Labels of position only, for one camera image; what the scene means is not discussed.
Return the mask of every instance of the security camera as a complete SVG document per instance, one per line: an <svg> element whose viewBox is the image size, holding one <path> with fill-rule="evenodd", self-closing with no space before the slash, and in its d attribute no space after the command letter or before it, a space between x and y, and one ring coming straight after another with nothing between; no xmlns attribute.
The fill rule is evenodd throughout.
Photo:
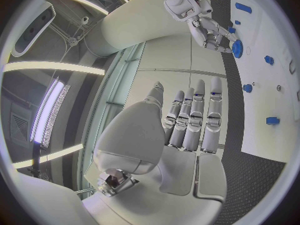
<svg viewBox="0 0 300 225"><path fill-rule="evenodd" d="M86 25L88 22L89 22L89 17L88 16L85 16L81 19L81 24L82 25Z"/></svg>

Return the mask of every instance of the black mesh wall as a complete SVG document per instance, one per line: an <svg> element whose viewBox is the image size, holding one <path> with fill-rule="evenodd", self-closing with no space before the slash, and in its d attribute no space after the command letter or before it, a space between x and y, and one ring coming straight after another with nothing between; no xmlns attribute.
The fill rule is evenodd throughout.
<svg viewBox="0 0 300 225"><path fill-rule="evenodd" d="M210 0L212 18L222 27L232 26L230 0ZM229 47L227 39L222 46ZM240 74L231 53L222 53L228 85L228 125L222 158L227 178L227 199L216 225L233 224L268 193L285 163L241 152L244 136L244 97Z"/></svg>

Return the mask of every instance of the white robotic hand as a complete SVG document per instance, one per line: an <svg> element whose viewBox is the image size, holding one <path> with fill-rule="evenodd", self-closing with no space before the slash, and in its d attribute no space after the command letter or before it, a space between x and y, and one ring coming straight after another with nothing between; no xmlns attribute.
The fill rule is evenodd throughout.
<svg viewBox="0 0 300 225"><path fill-rule="evenodd" d="M180 22L187 22L188 28L199 46L223 53L231 53L230 48L220 46L222 37L235 42L237 37L215 20L209 17L199 17L213 11L207 0L164 0L165 9Z"/></svg>
<svg viewBox="0 0 300 225"><path fill-rule="evenodd" d="M162 126L164 87L159 82L143 101L120 112L101 134L93 159L98 188L110 197L132 187L131 174L149 173L161 159L165 144Z"/></svg>
<svg viewBox="0 0 300 225"><path fill-rule="evenodd" d="M189 152L197 151L203 125L204 102L205 83L200 79L195 90L192 87L188 89L183 103L174 104L173 102L170 112L163 122L166 145L178 149L184 147L184 150ZM221 130L221 115L222 82L219 77L215 76L211 79L207 121L201 145L201 150L204 152L211 154L217 152Z"/></svg>

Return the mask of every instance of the air vent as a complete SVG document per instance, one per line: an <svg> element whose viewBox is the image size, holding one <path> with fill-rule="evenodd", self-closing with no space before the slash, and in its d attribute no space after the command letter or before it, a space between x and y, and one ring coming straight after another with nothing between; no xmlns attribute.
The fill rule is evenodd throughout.
<svg viewBox="0 0 300 225"><path fill-rule="evenodd" d="M28 140L28 120L11 113L10 116L10 137L16 142L27 143Z"/></svg>
<svg viewBox="0 0 300 225"><path fill-rule="evenodd" d="M107 7L113 4L112 0L97 0L97 1L101 4L101 7L103 7L104 9L106 9Z"/></svg>

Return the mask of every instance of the white wall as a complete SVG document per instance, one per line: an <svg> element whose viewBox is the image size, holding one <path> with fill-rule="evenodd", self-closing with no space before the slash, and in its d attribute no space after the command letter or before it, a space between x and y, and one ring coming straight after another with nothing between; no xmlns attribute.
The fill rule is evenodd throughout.
<svg viewBox="0 0 300 225"><path fill-rule="evenodd" d="M154 71L154 69L183 69L213 72L225 75L225 68L220 52L199 47L189 33L156 38L146 42L138 67L138 72L131 86L125 108L145 98L156 81L164 86L162 118L164 118L178 90L184 92L195 87L199 79L205 82L204 114L208 112L210 83L212 76L175 71ZM220 144L225 144L228 122L228 88L227 80L221 78L223 87L223 107Z"/></svg>

